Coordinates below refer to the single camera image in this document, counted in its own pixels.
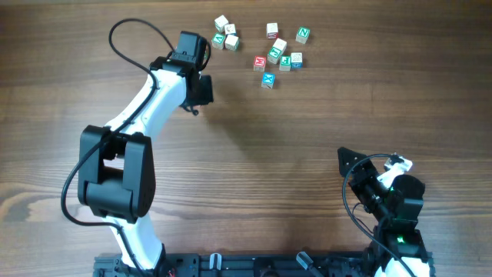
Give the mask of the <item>blue letter X block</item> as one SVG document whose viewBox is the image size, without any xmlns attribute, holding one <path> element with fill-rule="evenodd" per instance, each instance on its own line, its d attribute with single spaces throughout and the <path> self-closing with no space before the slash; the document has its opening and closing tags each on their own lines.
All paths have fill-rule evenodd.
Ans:
<svg viewBox="0 0 492 277">
<path fill-rule="evenodd" d="M 272 89 L 274 87 L 274 81 L 275 81 L 275 74 L 265 72 L 261 80 L 261 87 Z"/>
</svg>

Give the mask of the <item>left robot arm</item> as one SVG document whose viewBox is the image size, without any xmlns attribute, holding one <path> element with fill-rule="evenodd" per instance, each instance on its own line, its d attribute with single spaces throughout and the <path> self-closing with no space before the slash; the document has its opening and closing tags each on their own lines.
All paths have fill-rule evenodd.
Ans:
<svg viewBox="0 0 492 277">
<path fill-rule="evenodd" d="M 128 275 L 165 273 L 165 247 L 148 214 L 156 190 L 152 142 L 177 108 L 197 115 L 213 102 L 211 76 L 202 75 L 210 56 L 204 37 L 181 32 L 178 47 L 146 68 L 146 82 L 128 106 L 81 134 L 78 199 L 113 228 Z"/>
</svg>

